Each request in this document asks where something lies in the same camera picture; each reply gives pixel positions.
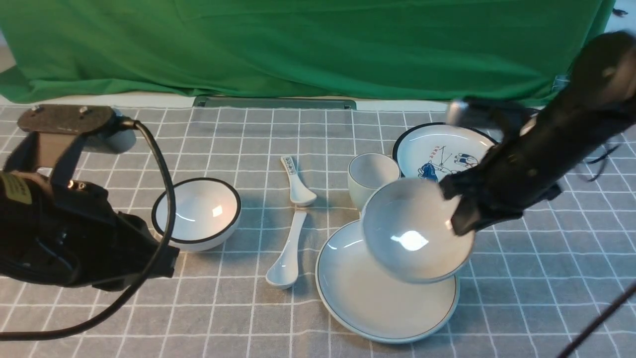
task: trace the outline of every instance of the white plate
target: white plate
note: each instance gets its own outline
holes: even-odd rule
[[[439,182],[448,174],[477,165],[494,144],[495,140],[475,129],[422,124],[397,139],[393,159],[405,177]]]
[[[459,299],[456,277],[429,285],[396,280],[371,257],[360,221],[337,230],[316,262],[316,286],[341,325],[372,341],[408,343],[442,328]]]

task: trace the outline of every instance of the white spoon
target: white spoon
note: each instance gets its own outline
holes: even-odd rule
[[[280,157],[282,165],[285,166],[287,176],[289,177],[289,200],[298,206],[307,206],[316,200],[316,194],[307,189],[305,184],[300,181],[294,161],[288,155]]]
[[[265,275],[267,283],[277,289],[288,289],[298,279],[298,238],[300,237],[300,229],[303,228],[305,217],[307,217],[307,212],[296,210],[294,219],[291,221],[287,243],[285,243],[278,260],[267,270],[267,275]]]

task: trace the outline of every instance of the gray tablecloth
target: gray tablecloth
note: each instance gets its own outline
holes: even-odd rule
[[[15,121],[25,109],[0,108],[2,162],[22,139]],[[353,156],[389,154],[408,127],[441,121],[442,113],[123,111],[156,133],[175,182],[209,176],[233,184],[244,205],[240,227],[222,247],[181,254],[172,279],[150,280],[95,329],[58,341],[0,343],[0,357],[553,357],[636,279],[636,128],[616,138],[628,144],[597,182],[567,175],[558,199],[478,233],[459,273],[460,300],[450,322],[430,338],[390,346],[360,338],[329,316],[315,288],[315,260],[331,233],[358,218],[347,193]],[[295,155],[302,180],[319,197],[307,208],[301,276],[287,291],[269,287],[264,277],[294,210],[282,154]],[[149,223],[163,191],[143,140],[123,155],[83,155],[78,178],[105,186],[114,208]],[[1,329],[67,327],[117,295],[0,278]],[[578,356],[633,357],[635,302]]]

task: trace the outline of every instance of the white ceramic cup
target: white ceramic cup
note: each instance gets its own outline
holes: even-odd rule
[[[378,188],[394,182],[400,177],[398,164],[380,153],[358,155],[349,163],[347,187],[351,201],[362,211],[364,204]]]

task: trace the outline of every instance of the blue cartoon drawing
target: blue cartoon drawing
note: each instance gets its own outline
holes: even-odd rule
[[[455,174],[457,172],[457,170],[448,169],[447,167],[439,166],[429,161],[417,170],[417,176],[438,183],[444,176],[448,174]]]
[[[477,158],[470,154],[458,153],[445,153],[446,146],[437,145],[431,150],[429,155],[429,161],[417,169],[418,177],[423,179],[432,180],[438,183],[448,174],[455,174],[467,168],[472,168],[477,165]],[[451,167],[454,165],[455,169],[450,169],[446,166],[447,160],[453,157],[453,162],[449,164]]]
[[[455,164],[465,168],[472,168],[477,165],[477,158],[470,154],[459,153],[455,156]]]
[[[419,173],[418,176],[420,178],[432,180],[435,183],[438,182],[437,175],[435,175],[435,167],[433,166],[433,164],[431,164],[431,162],[424,164],[420,169],[417,170],[417,172]]]

